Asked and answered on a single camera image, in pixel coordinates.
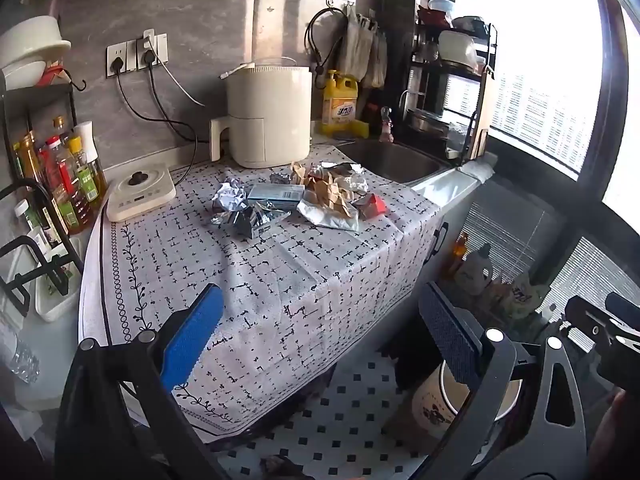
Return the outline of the white air fryer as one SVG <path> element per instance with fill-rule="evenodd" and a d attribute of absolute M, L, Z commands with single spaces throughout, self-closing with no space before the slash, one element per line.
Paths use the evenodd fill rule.
<path fill-rule="evenodd" d="M 226 78 L 228 114 L 209 122 L 209 157 L 221 159 L 228 133 L 232 159 L 248 169 L 299 162 L 311 144 L 312 75 L 306 66 L 250 63 Z"/>

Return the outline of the patterned white tablecloth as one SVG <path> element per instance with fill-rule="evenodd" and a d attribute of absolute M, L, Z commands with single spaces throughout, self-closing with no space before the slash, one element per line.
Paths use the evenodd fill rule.
<path fill-rule="evenodd" d="M 413 290 L 440 209 L 407 185 L 367 174 L 385 204 L 356 231 L 291 216 L 248 240 L 212 221 L 221 183 L 269 170 L 221 162 L 191 169 L 167 205 L 94 225 L 78 335 L 122 344 L 189 307 L 205 286 L 224 315 L 174 396 L 205 442 L 237 436 L 323 374 Z"/>

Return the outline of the white detergent jug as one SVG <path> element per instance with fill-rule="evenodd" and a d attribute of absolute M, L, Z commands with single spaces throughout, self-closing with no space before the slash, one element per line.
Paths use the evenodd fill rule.
<path fill-rule="evenodd" d="M 491 246 L 485 243 L 475 252 L 470 252 L 454 274 L 454 282 L 470 296 L 480 296 L 489 285 L 494 268 L 489 258 Z"/>

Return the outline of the blue silver snack wrapper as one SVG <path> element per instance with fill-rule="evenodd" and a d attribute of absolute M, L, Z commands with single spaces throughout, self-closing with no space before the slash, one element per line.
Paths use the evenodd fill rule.
<path fill-rule="evenodd" d="M 290 215 L 291 211 L 281 209 L 269 200 L 258 200 L 249 202 L 240 211 L 235 211 L 231 216 L 231 224 L 240 235 L 256 240 Z"/>

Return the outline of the white trash bucket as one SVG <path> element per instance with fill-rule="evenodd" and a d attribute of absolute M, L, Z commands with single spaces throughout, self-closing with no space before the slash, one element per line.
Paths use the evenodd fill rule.
<path fill-rule="evenodd" d="M 470 388 L 457 382 L 447 363 L 442 361 L 413 393 L 409 402 L 411 420 L 433 438 L 441 439 L 470 393 Z"/>

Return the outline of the crumpled silver foil wrapper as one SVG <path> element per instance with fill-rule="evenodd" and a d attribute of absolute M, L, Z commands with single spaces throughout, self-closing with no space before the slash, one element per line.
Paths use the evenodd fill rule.
<path fill-rule="evenodd" d="M 238 212 L 248 207 L 244 186 L 238 180 L 219 185 L 212 201 L 212 222 L 215 226 L 228 223 Z"/>

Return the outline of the hanging plastic bags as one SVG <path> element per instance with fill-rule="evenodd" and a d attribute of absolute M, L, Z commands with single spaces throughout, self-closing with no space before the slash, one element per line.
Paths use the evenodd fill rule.
<path fill-rule="evenodd" d="M 347 25 L 337 71 L 351 76 L 366 89 L 383 89 L 387 74 L 387 40 L 373 15 L 357 13 L 345 6 Z"/>

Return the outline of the white stacked bowls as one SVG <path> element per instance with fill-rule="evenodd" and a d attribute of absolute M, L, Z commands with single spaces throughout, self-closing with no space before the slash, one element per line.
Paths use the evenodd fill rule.
<path fill-rule="evenodd" d="M 50 15 L 29 18 L 1 36 L 1 75 L 6 90 L 35 87 L 47 66 L 58 62 L 72 43 Z"/>

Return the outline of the wall power sockets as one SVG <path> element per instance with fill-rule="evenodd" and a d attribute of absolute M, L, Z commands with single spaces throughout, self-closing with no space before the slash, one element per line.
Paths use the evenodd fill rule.
<path fill-rule="evenodd" d="M 153 65 L 160 65 L 169 61 L 168 35 L 155 35 L 152 42 L 144 38 L 128 40 L 119 44 L 111 44 L 105 50 L 105 75 L 114 77 L 113 62 L 116 58 L 122 60 L 122 73 L 145 70 L 148 66 L 144 62 L 146 51 L 154 50 L 156 59 Z"/>

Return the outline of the white plastic bag wrapper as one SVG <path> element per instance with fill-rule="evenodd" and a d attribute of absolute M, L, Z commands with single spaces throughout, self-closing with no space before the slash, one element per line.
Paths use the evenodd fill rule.
<path fill-rule="evenodd" d="M 359 212 L 352 205 L 347 206 L 348 216 L 328 207 L 309 203 L 306 200 L 301 200 L 296 209 L 306 220 L 319 228 L 359 231 Z"/>

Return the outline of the red cap sauce bottle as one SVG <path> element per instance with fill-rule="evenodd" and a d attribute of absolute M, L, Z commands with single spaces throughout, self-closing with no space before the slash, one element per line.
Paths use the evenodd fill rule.
<path fill-rule="evenodd" d="M 76 172 L 75 159 L 59 136 L 46 141 L 47 182 L 70 234 L 90 226 L 93 214 Z"/>

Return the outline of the black dish rack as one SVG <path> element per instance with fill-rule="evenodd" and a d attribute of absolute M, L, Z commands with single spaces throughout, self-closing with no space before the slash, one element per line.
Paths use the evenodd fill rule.
<path fill-rule="evenodd" d="M 479 16 L 454 18 L 445 3 L 416 8 L 399 111 L 408 142 L 460 166 L 486 151 L 499 35 Z"/>

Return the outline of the black spice rack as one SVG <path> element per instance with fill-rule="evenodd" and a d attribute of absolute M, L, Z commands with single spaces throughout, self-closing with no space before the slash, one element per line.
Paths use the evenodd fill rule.
<path fill-rule="evenodd" d="M 64 233 L 62 221 L 54 212 L 52 195 L 33 178 L 20 178 L 17 172 L 17 163 L 12 154 L 12 146 L 9 138 L 10 119 L 19 114 L 29 117 L 32 112 L 40 108 L 67 98 L 70 101 L 70 111 L 75 119 L 74 87 L 71 84 L 55 84 L 47 87 L 30 87 L 15 90 L 6 90 L 4 81 L 1 81 L 1 133 L 3 146 L 9 157 L 10 175 L 12 181 L 1 190 L 1 199 L 4 200 L 14 192 L 26 188 L 36 194 L 36 197 L 43 206 L 46 207 L 51 216 L 55 231 L 61 237 L 66 254 L 53 256 L 50 261 L 43 255 L 38 244 L 28 235 L 20 235 L 10 240 L 1 247 L 2 257 L 15 252 L 18 248 L 27 247 L 29 255 L 35 258 L 37 266 L 26 274 L 15 273 L 12 280 L 1 279 L 1 290 L 9 299 L 10 304 L 23 317 L 29 314 L 32 304 L 32 295 L 27 290 L 27 285 L 34 282 L 40 276 L 47 276 L 60 294 L 68 292 L 68 278 L 64 273 L 63 266 L 73 263 L 79 273 L 84 272 L 84 263 L 73 248 L 70 237 Z"/>

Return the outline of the brown paper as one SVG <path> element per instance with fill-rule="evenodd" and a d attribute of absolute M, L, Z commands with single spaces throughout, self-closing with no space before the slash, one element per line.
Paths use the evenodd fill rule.
<path fill-rule="evenodd" d="M 355 218 L 356 211 L 350 201 L 354 198 L 352 192 L 342 188 L 337 183 L 328 168 L 321 165 L 305 166 L 301 162 L 291 164 L 291 182 L 303 185 L 305 196 L 311 203 L 333 212 L 344 218 Z"/>

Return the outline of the yellow detergent bottle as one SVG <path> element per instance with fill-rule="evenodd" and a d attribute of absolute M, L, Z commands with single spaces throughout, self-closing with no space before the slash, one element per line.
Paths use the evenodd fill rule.
<path fill-rule="evenodd" d="M 323 89 L 321 130 L 325 136 L 347 131 L 356 119 L 358 80 L 329 70 Z"/>

